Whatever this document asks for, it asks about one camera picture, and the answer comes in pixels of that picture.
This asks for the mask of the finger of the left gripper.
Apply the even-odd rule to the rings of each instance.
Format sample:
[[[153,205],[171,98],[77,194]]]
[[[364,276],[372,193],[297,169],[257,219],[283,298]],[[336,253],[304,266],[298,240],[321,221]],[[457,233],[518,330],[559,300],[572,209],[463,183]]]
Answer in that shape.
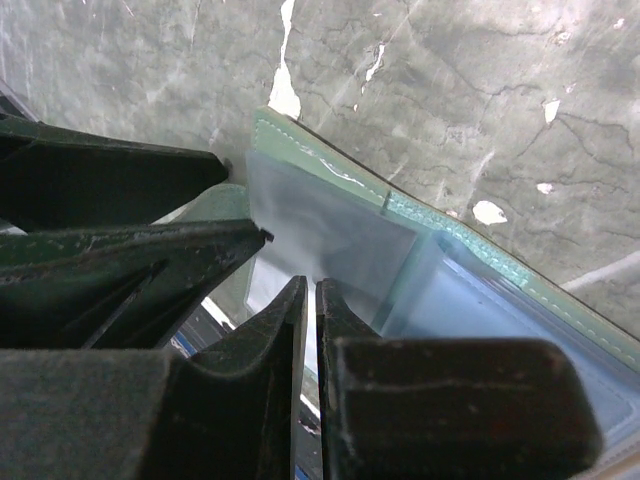
[[[150,224],[227,177],[208,151],[1,117],[1,218],[25,232]]]
[[[272,238],[252,221],[1,237],[4,349],[153,349]]]

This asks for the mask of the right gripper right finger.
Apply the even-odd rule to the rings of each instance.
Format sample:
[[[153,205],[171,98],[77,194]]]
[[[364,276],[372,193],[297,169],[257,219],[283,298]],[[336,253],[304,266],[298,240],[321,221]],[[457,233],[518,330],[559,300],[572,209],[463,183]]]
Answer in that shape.
[[[568,479],[604,439],[582,382],[532,338],[388,339],[316,287],[327,479]]]

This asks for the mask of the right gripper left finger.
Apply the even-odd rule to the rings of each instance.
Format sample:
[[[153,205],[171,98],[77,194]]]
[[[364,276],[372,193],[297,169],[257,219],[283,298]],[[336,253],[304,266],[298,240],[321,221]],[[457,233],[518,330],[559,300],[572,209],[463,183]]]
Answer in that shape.
[[[5,479],[290,479],[307,281],[185,358],[3,350]]]

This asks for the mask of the mint green card holder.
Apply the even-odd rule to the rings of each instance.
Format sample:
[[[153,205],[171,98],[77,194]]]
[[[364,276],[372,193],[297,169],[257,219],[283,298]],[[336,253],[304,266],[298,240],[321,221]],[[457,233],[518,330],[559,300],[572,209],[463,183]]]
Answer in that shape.
[[[275,240],[206,297],[171,344],[191,356],[292,276],[336,279],[393,338],[533,337],[574,363],[605,438],[591,479],[639,475],[639,343],[486,237],[390,185],[292,119],[256,112],[245,186],[213,187],[184,221],[254,219]]]

